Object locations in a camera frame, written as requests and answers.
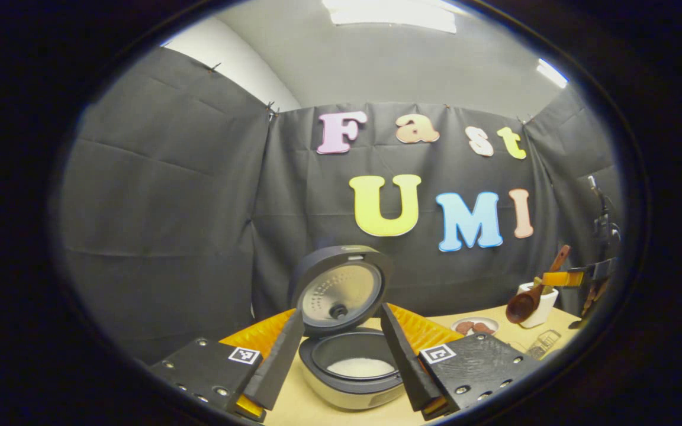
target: blue letter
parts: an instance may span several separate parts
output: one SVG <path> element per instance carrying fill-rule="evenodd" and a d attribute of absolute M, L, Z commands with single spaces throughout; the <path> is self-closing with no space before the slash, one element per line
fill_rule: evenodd
<path fill-rule="evenodd" d="M 443 241 L 438 245 L 441 251 L 457 251 L 462 248 L 462 241 L 457 237 L 457 230 L 462 234 L 468 247 L 475 244 L 478 230 L 481 230 L 481 247 L 500 246 L 504 241 L 498 233 L 498 216 L 495 192 L 481 192 L 475 200 L 475 213 L 465 205 L 458 194 L 446 192 L 436 197 L 436 202 L 443 208 Z"/>

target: rice cooker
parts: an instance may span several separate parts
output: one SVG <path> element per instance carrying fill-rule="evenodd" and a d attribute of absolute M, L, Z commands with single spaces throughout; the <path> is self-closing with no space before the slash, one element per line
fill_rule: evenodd
<path fill-rule="evenodd" d="M 321 248 L 294 270 L 289 300 L 308 336 L 298 350 L 303 374 L 335 407 L 371 409 L 405 392 L 382 331 L 360 327 L 381 304 L 392 270 L 367 246 Z"/>

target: white cup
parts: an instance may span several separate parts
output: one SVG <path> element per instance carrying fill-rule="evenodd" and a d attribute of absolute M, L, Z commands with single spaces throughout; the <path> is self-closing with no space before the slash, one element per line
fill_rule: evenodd
<path fill-rule="evenodd" d="M 533 288 L 533 283 L 520 284 L 519 288 L 517 288 L 517 294 L 526 292 L 531 288 Z M 549 319 L 549 313 L 552 312 L 558 294 L 559 292 L 557 289 L 552 289 L 552 293 L 542 294 L 541 299 L 538 301 L 538 308 L 527 320 L 520 323 L 520 325 L 525 328 L 531 328 L 538 324 L 545 323 L 546 320 Z"/>

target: white rice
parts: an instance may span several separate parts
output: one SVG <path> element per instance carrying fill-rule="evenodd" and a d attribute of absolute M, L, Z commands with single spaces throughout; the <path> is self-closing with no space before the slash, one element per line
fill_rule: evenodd
<path fill-rule="evenodd" d="M 388 362 L 371 358 L 349 358 L 328 366 L 330 372 L 347 377 L 375 377 L 395 370 Z"/>

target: foam letter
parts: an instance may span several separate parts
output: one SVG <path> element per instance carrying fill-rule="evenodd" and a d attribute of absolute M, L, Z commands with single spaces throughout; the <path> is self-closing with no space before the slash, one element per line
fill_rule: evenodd
<path fill-rule="evenodd" d="M 319 116 L 323 122 L 323 144 L 317 148 L 317 154 L 342 154 L 349 151 L 349 144 L 343 141 L 343 136 L 355 140 L 359 134 L 359 123 L 367 123 L 368 116 L 363 111 L 338 112 Z"/>
<path fill-rule="evenodd" d="M 393 183 L 401 191 L 401 215 L 396 219 L 381 216 L 381 187 L 386 180 L 380 176 L 358 176 L 349 181 L 354 188 L 354 218 L 357 226 L 376 237 L 395 237 L 407 234 L 417 224 L 417 185 L 419 176 L 398 175 Z"/>
<path fill-rule="evenodd" d="M 436 202 L 443 208 L 443 241 L 438 245 L 439 250 L 457 251 L 462 248 L 457 231 L 462 234 L 468 247 L 475 244 L 478 230 L 481 230 L 481 239 L 478 240 L 481 247 L 496 247 L 504 242 L 498 233 L 498 196 L 495 192 L 478 194 L 473 213 L 470 213 L 462 197 L 454 192 L 439 194 Z"/>
<path fill-rule="evenodd" d="M 488 135 L 483 129 L 478 127 L 467 127 L 465 133 L 470 138 L 470 148 L 479 156 L 490 157 L 493 156 L 493 147 L 488 142 Z"/>
<path fill-rule="evenodd" d="M 513 156 L 515 159 L 519 160 L 525 158 L 525 151 L 517 146 L 517 143 L 520 142 L 520 135 L 513 133 L 512 129 L 509 129 L 509 127 L 503 127 L 499 129 L 496 134 L 500 135 L 500 137 L 504 139 L 504 145 L 507 146 L 507 151 L 509 151 L 510 156 Z"/>
<path fill-rule="evenodd" d="M 404 143 L 436 142 L 440 133 L 433 129 L 430 118 L 420 114 L 407 114 L 396 119 L 396 138 Z"/>
<path fill-rule="evenodd" d="M 517 227 L 514 236 L 528 238 L 533 235 L 533 227 L 530 226 L 530 213 L 528 213 L 528 191 L 525 189 L 512 189 L 509 198 L 514 200 L 514 214 L 517 218 Z"/>

